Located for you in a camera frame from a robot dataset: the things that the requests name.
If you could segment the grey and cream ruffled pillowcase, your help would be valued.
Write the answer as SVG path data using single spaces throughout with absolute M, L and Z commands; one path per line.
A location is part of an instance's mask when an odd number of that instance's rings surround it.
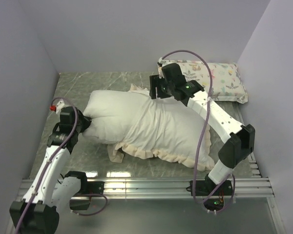
M 148 96 L 147 89 L 135 85 L 128 92 Z M 205 127 L 204 122 L 196 112 L 172 97 L 149 97 L 125 138 L 108 144 L 109 159 L 121 163 L 125 154 L 141 159 L 158 157 L 199 171 L 211 170 L 215 162 L 209 156 L 211 139 L 209 126 Z

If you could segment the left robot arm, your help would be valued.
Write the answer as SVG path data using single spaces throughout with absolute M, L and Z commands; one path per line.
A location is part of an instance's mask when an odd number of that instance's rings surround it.
M 91 124 L 74 106 L 60 110 L 60 121 L 47 141 L 45 156 L 40 169 L 21 201 L 12 202 L 9 212 L 17 234 L 55 233 L 60 212 L 74 195 L 88 192 L 84 172 L 70 171 L 62 182 L 58 177 L 78 142 L 79 134 Z

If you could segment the white pillow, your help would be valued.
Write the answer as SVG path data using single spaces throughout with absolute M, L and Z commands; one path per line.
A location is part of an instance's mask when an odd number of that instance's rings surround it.
M 147 95 L 136 92 L 93 91 L 83 112 L 91 118 L 83 137 L 102 144 L 121 142 L 148 101 Z

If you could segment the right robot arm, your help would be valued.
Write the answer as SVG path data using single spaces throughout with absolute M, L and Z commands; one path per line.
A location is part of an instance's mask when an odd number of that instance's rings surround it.
M 151 75 L 150 97 L 174 97 L 194 110 L 220 136 L 223 146 L 218 153 L 219 160 L 207 175 L 206 191 L 216 195 L 222 190 L 222 181 L 234 168 L 254 150 L 255 128 L 233 119 L 215 101 L 204 87 L 195 80 L 187 81 L 177 63 L 162 67 L 161 75 Z

